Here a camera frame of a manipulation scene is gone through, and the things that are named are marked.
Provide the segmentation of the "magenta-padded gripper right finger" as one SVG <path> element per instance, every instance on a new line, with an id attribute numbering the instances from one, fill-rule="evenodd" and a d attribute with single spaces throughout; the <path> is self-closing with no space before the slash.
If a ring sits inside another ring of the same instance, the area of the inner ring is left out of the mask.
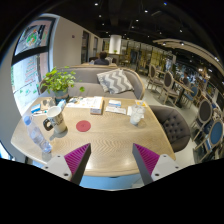
<path id="1" fill-rule="evenodd" d="M 145 185 L 181 169 L 181 167 L 167 154 L 158 155 L 138 144 L 133 144 L 132 153 Z"/>

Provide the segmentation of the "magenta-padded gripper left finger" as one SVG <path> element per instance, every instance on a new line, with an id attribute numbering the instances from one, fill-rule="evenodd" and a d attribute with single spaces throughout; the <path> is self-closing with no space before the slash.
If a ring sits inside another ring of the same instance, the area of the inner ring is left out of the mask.
<path id="1" fill-rule="evenodd" d="M 43 167 L 43 170 L 79 185 L 90 155 L 91 144 L 88 143 L 66 155 L 56 155 Z"/>

